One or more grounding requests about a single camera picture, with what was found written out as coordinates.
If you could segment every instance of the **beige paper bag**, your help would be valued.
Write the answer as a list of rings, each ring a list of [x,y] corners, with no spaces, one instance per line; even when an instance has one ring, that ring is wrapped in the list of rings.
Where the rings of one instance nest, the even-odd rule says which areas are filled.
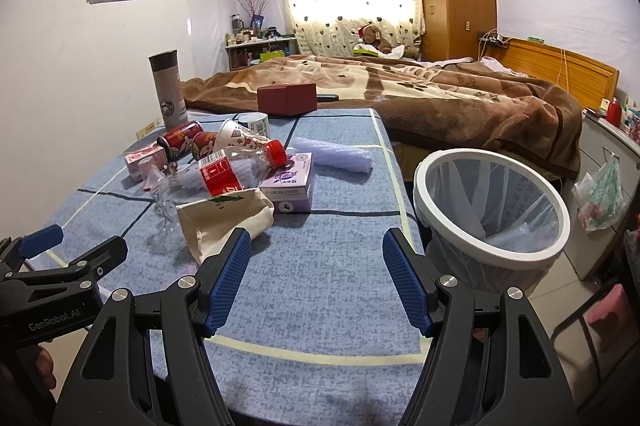
[[[184,238],[198,264],[218,255],[235,228],[252,240],[273,224],[273,203],[258,189],[234,191],[177,207]]]

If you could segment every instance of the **silver screw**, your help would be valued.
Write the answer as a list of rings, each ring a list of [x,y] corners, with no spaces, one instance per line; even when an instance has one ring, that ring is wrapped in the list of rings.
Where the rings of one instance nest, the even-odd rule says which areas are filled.
[[[440,283],[444,285],[444,287],[455,287],[458,285],[458,279],[452,275],[442,275],[440,276]]]
[[[178,280],[178,287],[181,289],[188,289],[196,285],[196,279],[193,276],[183,276]]]
[[[116,289],[111,293],[111,297],[116,301],[122,301],[129,296],[129,291],[126,289]]]
[[[507,294],[509,295],[509,297],[513,298],[514,300],[521,300],[523,296],[522,291],[517,287],[508,288]]]

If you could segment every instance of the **wooden headboard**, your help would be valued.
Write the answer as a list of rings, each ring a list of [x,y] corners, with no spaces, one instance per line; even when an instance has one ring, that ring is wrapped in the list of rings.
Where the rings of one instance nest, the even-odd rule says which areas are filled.
[[[610,100],[620,75],[618,69],[581,54],[571,51],[563,53],[558,47],[515,38],[507,42],[506,48],[487,47],[486,54],[509,69],[558,83],[575,96],[582,108],[597,109],[603,98]],[[566,54],[566,67],[569,72],[568,89],[564,54]]]

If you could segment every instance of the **stuffed animal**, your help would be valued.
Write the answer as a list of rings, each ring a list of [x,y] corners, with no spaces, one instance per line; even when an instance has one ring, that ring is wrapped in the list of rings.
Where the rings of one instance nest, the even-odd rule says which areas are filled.
[[[358,29],[360,39],[364,44],[369,44],[378,49],[382,54],[389,54],[392,51],[391,44],[382,36],[382,31],[378,26],[368,24]],[[404,58],[412,58],[417,60],[420,57],[420,51],[415,47],[406,45],[404,47]]]

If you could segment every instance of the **blanket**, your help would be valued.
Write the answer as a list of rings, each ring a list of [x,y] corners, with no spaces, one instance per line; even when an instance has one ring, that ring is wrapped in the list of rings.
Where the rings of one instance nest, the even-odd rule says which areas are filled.
[[[507,150],[560,177],[580,170],[580,104],[555,83],[496,72],[481,63],[425,67],[373,57],[289,56],[183,83],[187,106],[213,113],[257,111],[258,88],[315,83],[338,102],[371,107],[393,141],[426,149]]]

